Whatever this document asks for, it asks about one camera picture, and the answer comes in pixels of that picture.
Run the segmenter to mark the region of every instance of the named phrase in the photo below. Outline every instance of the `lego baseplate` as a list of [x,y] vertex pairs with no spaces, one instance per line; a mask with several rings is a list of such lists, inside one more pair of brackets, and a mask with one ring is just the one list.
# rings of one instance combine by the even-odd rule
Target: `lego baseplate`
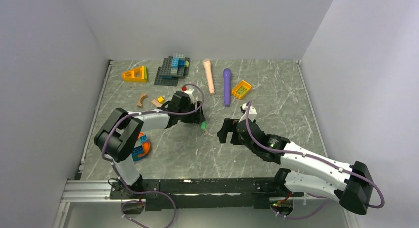
[[161,75],[162,76],[173,76],[173,77],[179,77],[184,78],[189,73],[189,67],[179,67],[177,70],[177,73],[174,75],[171,73],[171,63],[172,63],[173,57],[170,56],[168,58],[163,59],[163,64],[161,66]]
[[177,77],[173,76],[164,76],[161,74],[162,68],[157,69],[156,78],[154,79],[154,85],[157,86],[177,86],[179,81]]

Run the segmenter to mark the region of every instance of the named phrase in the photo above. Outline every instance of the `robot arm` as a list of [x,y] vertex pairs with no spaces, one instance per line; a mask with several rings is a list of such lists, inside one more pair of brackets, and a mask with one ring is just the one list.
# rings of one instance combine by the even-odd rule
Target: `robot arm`
[[[170,115],[165,112],[186,113],[191,112],[200,106],[201,102],[193,97],[194,89],[177,91],[170,101],[164,103],[161,107],[142,112],[137,116],[130,116],[119,124],[118,129],[121,132],[114,132],[108,142],[105,151],[105,157],[114,163],[115,168],[133,191],[143,191],[142,176],[134,165],[131,156],[134,150],[140,132],[156,128],[170,128],[178,121],[184,123],[201,124],[205,121],[202,108],[188,115]],[[94,143],[102,150],[106,138],[112,127],[124,116],[134,112],[127,112],[121,108],[115,109],[106,120],[102,128],[96,134]]]
[[[243,104],[241,111],[247,109]],[[233,145],[244,145],[259,158],[267,162],[275,162],[285,168],[299,168],[311,175],[300,174],[290,169],[280,168],[276,173],[273,183],[281,190],[288,192],[306,192],[310,194],[327,197],[338,201],[345,209],[356,214],[366,214],[367,204],[370,200],[373,188],[367,182],[343,173],[343,169],[360,174],[368,179],[371,175],[365,164],[356,161],[353,165],[331,160],[324,156],[308,151],[287,138],[266,134],[256,123],[257,112],[254,107],[249,109],[249,128],[251,134],[262,145],[283,151],[298,151],[302,155],[291,153],[274,153],[259,147],[250,137],[246,127],[246,116],[241,119],[224,119],[221,130],[217,133],[220,143],[225,143],[227,133],[233,132],[230,143]],[[334,169],[331,166],[313,159],[307,155],[315,155],[321,160],[329,161],[339,167]]]

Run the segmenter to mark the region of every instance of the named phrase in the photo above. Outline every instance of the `marble table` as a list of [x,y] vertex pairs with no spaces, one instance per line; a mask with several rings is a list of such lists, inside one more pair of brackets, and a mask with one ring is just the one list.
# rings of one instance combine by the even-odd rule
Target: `marble table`
[[[203,105],[207,128],[182,122],[169,129],[147,131],[151,141],[150,155],[137,162],[136,167],[146,179],[175,178],[230,178],[270,177],[275,175],[279,165],[259,159],[244,146],[220,144],[216,133],[224,118],[240,118],[240,105],[253,99],[257,110],[256,121],[266,133],[287,137],[300,146],[325,155],[309,101],[295,61],[283,60],[212,60],[215,95],[210,95],[201,59],[192,59],[189,75],[180,79],[177,87],[155,86],[153,84],[157,67],[163,60],[113,61],[99,111],[88,144],[82,180],[103,180],[114,177],[109,162],[100,157],[100,151],[93,144],[94,135],[117,107],[127,111],[139,111],[137,101],[142,93],[148,94],[143,110],[154,109],[152,99],[164,96],[170,100],[184,83],[195,83],[205,93]],[[145,65],[149,82],[124,82],[121,72]],[[234,87],[246,80],[253,85],[243,100],[232,96],[230,107],[224,106],[224,68],[230,68]]]

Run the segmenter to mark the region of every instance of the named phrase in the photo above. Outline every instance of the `purple microphone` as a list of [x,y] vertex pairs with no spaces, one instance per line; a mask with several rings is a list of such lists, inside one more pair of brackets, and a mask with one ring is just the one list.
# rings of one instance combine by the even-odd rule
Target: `purple microphone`
[[230,95],[231,95],[231,70],[229,68],[225,68],[223,71],[224,77],[224,105],[226,107],[230,107]]

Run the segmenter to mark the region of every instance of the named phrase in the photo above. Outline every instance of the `yellow block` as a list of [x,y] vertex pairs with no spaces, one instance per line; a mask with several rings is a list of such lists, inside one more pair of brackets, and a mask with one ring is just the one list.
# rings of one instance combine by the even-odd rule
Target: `yellow block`
[[241,100],[246,94],[249,93],[251,89],[251,84],[247,83],[245,80],[240,81],[231,91],[232,95],[239,100]]
[[146,66],[139,66],[121,73],[124,81],[148,82],[148,73]]
[[163,97],[158,98],[157,101],[161,104],[165,103],[165,99]]

